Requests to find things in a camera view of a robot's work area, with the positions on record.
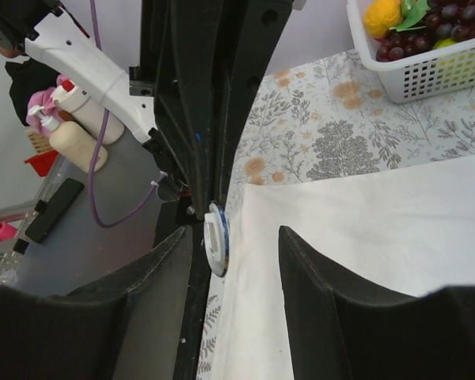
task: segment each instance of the pink cloth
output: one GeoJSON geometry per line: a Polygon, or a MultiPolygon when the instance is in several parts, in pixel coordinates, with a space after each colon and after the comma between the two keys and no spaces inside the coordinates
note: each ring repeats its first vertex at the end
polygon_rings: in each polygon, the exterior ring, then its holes
{"type": "MultiPolygon", "coordinates": [[[[56,85],[60,86],[63,81],[67,81],[69,78],[65,75],[59,75],[56,79],[56,85]]],[[[58,115],[58,109],[56,108],[55,102],[51,99],[51,94],[55,91],[55,87],[50,87],[45,89],[44,91],[39,91],[38,93],[34,93],[32,97],[30,97],[30,101],[28,102],[28,109],[33,107],[34,105],[42,105],[44,106],[44,115],[53,116],[59,122],[63,122],[63,120],[58,115]]],[[[49,136],[49,131],[42,127],[40,124],[40,118],[38,116],[26,116],[26,122],[31,127],[34,127],[38,133],[41,133],[45,136],[49,136]]]]}

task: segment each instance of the fruit basket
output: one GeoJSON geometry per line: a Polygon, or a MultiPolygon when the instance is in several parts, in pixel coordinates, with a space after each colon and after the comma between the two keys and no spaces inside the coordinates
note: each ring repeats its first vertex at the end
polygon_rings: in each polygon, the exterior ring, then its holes
{"type": "Polygon", "coordinates": [[[475,86],[475,38],[392,62],[375,59],[380,43],[370,37],[363,15],[373,0],[348,0],[355,49],[363,65],[376,71],[390,99],[405,103],[475,86]]]}

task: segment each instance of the white towel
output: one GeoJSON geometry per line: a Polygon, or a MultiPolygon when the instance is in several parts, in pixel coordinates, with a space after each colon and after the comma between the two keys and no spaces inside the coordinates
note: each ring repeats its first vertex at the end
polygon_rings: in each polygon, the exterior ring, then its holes
{"type": "Polygon", "coordinates": [[[245,186],[230,216],[213,380],[294,378],[278,263],[282,225],[395,291],[421,296],[447,284],[475,284],[475,156],[307,184],[245,186]]]}

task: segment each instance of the flower pattern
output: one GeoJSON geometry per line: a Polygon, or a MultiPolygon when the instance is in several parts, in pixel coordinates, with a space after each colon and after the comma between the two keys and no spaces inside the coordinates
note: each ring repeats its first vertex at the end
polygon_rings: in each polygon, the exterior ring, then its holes
{"type": "MultiPolygon", "coordinates": [[[[264,78],[234,158],[226,212],[245,183],[294,184],[470,154],[475,87],[394,104],[377,74],[347,51],[264,78]]],[[[213,277],[198,380],[211,377],[222,292],[223,280],[213,277]]]]}

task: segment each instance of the robotic arm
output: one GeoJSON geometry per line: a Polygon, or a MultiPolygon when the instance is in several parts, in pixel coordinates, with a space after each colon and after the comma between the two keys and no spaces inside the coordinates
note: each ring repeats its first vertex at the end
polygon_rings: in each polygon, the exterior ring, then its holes
{"type": "Polygon", "coordinates": [[[235,150],[291,10],[292,0],[144,0],[130,77],[58,0],[0,0],[0,46],[69,76],[109,109],[170,184],[188,186],[202,219],[226,202],[235,150]]]}

